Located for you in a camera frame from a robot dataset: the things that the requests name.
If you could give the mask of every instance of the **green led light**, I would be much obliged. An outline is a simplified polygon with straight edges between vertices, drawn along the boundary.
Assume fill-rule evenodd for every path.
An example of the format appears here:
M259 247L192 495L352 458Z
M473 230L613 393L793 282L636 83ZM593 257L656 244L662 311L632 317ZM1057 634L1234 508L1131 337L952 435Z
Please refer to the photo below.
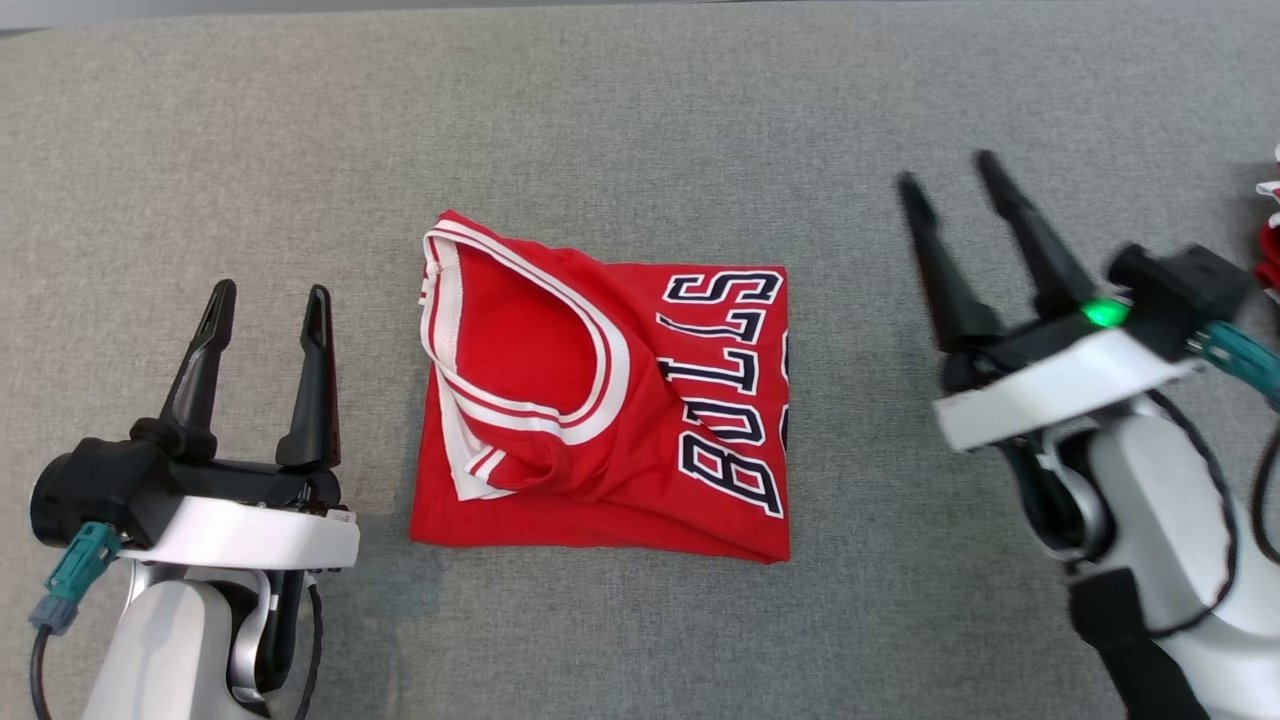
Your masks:
M1110 297L1094 297L1082 305L1080 311L1100 328L1119 328L1129 316L1129 306Z

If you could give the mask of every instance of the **red jersey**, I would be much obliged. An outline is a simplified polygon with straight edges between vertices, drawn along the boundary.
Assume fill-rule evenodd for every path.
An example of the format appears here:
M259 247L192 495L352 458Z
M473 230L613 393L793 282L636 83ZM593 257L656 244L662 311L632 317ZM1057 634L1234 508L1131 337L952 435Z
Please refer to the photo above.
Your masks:
M449 211L410 537L790 557L782 268L603 264Z

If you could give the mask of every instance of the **white stripe trim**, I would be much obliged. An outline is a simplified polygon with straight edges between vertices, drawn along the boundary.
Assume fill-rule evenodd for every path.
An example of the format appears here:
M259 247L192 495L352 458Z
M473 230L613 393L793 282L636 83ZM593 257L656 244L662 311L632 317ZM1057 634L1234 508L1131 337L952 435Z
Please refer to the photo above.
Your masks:
M448 324L444 314L448 311L452 316L454 307L453 299L457 299L457 311L461 313L461 272L458 272L456 265L449 268L444 261L444 255L440 252L443 247L452 242L461 242L485 252L564 302L582 319L588 334L591 337L596 363L595 377L593 378L591 391L588 393L586 402L568 415L559 415L557 410L534 402L513 401L486 392L468 383L457 373L456 332L451 336L448 332L442 333L439 327L429 327L434 293L425 291L428 292L428 297L424 302L422 313L422 346L431 355L433 360L436 361L436 368L440 370L443 379L448 382L447 386L442 386L442 392L451 392L454 396L453 398L458 409L476 420L516 430L548 432L558 436L566 445L581 445L604 432L617 418L622 407L631 370L626 337L623 337L617 325L579 292L529 263L498 240L453 220L440 220L422 238L426 259L429 261L433 259L431 247L435 247L436 254L440 256L440 272L434 281L428 278L438 286L434 290L440 297L440 306L436 309L436 325L440 325L442 322ZM456 258L457 250L452 250L452 256ZM457 283L453 284L449 278L456 278ZM426 342L429 333L431 343ZM472 396L475 400L452 392L449 386ZM536 413L543 416L522 416L511 413Z
M506 452L499 450L489 456L489 460L481 465L481 469L484 469L483 478L467 471L468 465L475 459L480 457L485 452L489 452L492 447L483 443L477 437L475 437L475 434L471 433L471 429L467 428L466 421L462 419L462 414L458 413L458 407L453 402L453 395L444 387L444 380L439 373L439 365L435 368L435 380L438 389L440 391L440 434L444 438L444 456L449 461L449 474L453 477L453 492L457 493L458 500L493 500L495 497L512 495L512 491L494 488L486 482L489 479L489 473L498 466L502 457L506 457ZM499 455L502 457L494 460L494 457Z

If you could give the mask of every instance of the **red cloth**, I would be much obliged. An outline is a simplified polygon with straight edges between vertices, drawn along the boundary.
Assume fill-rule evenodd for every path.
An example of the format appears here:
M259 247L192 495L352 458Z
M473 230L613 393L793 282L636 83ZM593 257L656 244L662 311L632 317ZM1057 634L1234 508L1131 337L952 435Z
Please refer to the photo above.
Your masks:
M412 539L790 557L782 268L602 264L452 211L424 246Z

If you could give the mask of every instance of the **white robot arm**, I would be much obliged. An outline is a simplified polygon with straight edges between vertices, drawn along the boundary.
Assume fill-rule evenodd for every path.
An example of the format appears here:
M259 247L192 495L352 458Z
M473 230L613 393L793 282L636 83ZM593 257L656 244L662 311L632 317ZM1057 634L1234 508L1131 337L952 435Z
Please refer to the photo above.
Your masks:
M1280 402L1280 360L1228 323L1252 281L1203 247L1167 259L1121 251L1100 296L988 151L978 172L1014 231L1037 320L1006 329L937 236L916 181L899 190L914 240L956 451L996 447L1027 521L1062 564L1075 630L1133 720L1280 719L1280 566L1262 500L1253 527L1212 450L1157 388L1213 365Z

